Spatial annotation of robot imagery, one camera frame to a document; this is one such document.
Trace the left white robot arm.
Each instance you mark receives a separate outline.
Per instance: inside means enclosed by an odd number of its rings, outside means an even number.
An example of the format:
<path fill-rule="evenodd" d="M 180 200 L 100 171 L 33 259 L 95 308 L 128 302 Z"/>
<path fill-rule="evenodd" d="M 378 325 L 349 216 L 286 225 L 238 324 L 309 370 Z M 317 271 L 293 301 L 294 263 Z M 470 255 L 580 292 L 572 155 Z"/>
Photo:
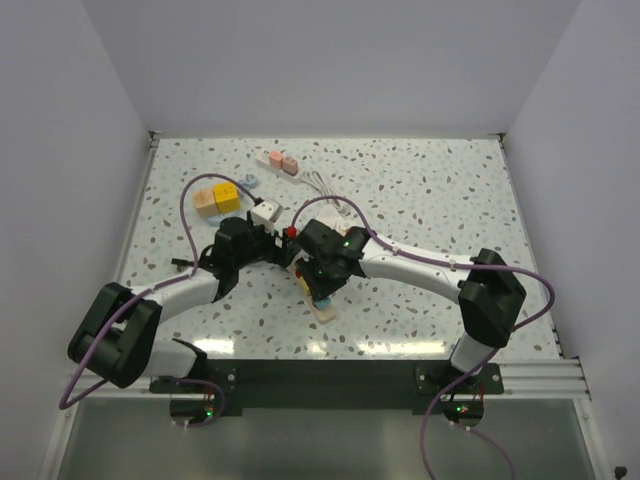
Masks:
<path fill-rule="evenodd" d="M 245 267 L 261 261 L 289 267 L 300 248 L 286 235 L 250 218 L 222 221 L 201 253 L 198 269 L 158 286 L 128 288 L 111 282 L 99 291 L 72 337 L 67 355 L 103 380 L 126 388 L 142 376 L 171 377 L 185 392 L 207 380 L 205 354 L 183 341 L 156 339 L 159 325 L 192 308 L 226 297 Z"/>

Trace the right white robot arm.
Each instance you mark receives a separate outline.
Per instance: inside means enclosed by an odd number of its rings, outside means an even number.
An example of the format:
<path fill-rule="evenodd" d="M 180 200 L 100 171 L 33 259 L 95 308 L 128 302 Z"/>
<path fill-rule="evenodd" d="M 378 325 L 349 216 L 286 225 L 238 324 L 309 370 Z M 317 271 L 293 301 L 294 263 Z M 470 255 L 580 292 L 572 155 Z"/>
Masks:
<path fill-rule="evenodd" d="M 311 220 L 294 243 L 306 254 L 296 269 L 321 301 L 353 276 L 386 279 L 446 298 L 458 305 L 464 333 L 445 369 L 448 386 L 469 392 L 481 380 L 477 365 L 504 348 L 526 299 L 526 290 L 495 251 L 483 248 L 472 256 L 437 254 L 377 236 L 354 226 L 341 234 Z"/>

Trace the white triangular power strip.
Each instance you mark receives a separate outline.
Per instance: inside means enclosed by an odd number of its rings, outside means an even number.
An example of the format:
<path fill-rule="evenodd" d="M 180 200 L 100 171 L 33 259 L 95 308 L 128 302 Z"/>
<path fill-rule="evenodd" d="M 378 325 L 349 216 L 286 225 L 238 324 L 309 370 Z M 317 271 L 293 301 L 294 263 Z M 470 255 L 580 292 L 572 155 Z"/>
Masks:
<path fill-rule="evenodd" d="M 315 217 L 315 219 L 335 231 L 337 231 L 335 228 L 335 224 L 337 222 L 349 222 L 330 204 L 325 205 Z"/>

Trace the teal plug adapter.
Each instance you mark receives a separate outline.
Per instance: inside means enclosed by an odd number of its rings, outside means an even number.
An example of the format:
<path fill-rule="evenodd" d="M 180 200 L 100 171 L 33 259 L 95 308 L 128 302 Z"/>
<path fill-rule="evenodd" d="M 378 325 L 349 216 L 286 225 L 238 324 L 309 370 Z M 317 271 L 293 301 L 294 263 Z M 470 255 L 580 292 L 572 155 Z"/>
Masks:
<path fill-rule="evenodd" d="M 319 309 L 319 310 L 324 310 L 326 308 L 328 308 L 331 304 L 331 300 L 329 298 L 317 301 L 315 303 L 315 306 Z"/>

